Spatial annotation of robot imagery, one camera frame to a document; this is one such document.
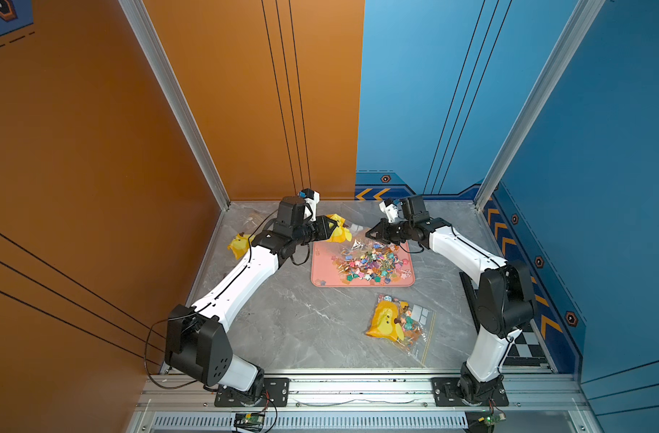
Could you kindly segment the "clear ziploc bag with candies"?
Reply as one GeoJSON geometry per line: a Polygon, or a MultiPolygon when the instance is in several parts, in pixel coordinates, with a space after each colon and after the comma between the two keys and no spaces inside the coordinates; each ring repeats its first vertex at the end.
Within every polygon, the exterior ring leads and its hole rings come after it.
{"type": "Polygon", "coordinates": [[[259,215],[249,216],[243,226],[228,244],[228,250],[234,254],[237,260],[241,260],[248,252],[257,233],[270,220],[270,216],[264,218],[259,215]]]}

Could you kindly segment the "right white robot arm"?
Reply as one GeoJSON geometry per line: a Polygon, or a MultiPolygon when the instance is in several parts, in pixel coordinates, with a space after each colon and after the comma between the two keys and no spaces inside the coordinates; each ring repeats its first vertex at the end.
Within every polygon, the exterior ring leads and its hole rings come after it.
{"type": "Polygon", "coordinates": [[[399,202],[379,204],[383,218],[367,237],[382,244],[402,245],[414,241],[456,265],[477,285],[468,296],[475,322],[479,324],[477,340],[471,355],[461,367],[455,385],[437,385],[452,403],[470,406],[503,399],[504,375],[500,372],[522,326],[534,319],[537,301],[528,266],[523,261],[507,261],[476,245],[461,235],[442,218],[430,216],[423,197],[412,196],[399,202]]]}

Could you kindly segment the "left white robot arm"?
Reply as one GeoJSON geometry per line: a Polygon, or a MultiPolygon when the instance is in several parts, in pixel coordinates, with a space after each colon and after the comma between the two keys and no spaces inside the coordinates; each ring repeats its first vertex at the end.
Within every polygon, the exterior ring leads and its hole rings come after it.
{"type": "Polygon", "coordinates": [[[192,306],[176,306],[167,319],[165,364],[206,388],[220,385],[245,405],[265,398],[264,369],[233,354],[228,330],[262,283],[293,257],[296,249],[327,241],[339,222],[317,214],[320,193],[304,189],[282,199],[275,218],[248,240],[236,267],[192,306]]]}

